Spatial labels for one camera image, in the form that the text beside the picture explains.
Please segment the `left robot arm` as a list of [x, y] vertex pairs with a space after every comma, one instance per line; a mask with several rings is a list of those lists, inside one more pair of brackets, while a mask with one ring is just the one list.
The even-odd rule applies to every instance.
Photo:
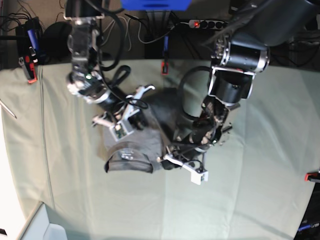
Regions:
[[[210, 146], [220, 143], [232, 129], [231, 114], [250, 95], [255, 76], [270, 62], [271, 47], [296, 34], [320, 10], [317, 0], [251, 0], [237, 10], [226, 28], [204, 42], [212, 52], [210, 66], [196, 66], [177, 88], [164, 90], [166, 104], [176, 119], [171, 142], [158, 158], [165, 170], [191, 167], [205, 170]], [[183, 106], [184, 86], [197, 73], [209, 74], [208, 92], [201, 113], [193, 116]]]

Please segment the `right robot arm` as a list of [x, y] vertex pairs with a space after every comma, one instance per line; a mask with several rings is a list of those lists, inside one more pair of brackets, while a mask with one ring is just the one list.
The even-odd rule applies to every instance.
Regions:
[[[72, 95], [83, 98], [88, 104], [98, 105], [104, 114], [100, 120], [110, 121], [119, 127], [127, 122], [137, 130], [147, 125], [142, 110], [148, 108], [138, 95], [128, 95], [120, 84], [128, 78], [131, 68], [119, 65], [125, 45], [125, 30], [117, 16], [122, 9], [110, 10], [103, 0], [68, 0], [64, 18], [72, 22], [67, 46], [71, 53], [71, 72], [67, 87]], [[102, 63], [102, 20], [110, 17], [120, 27], [120, 43], [112, 64]]]

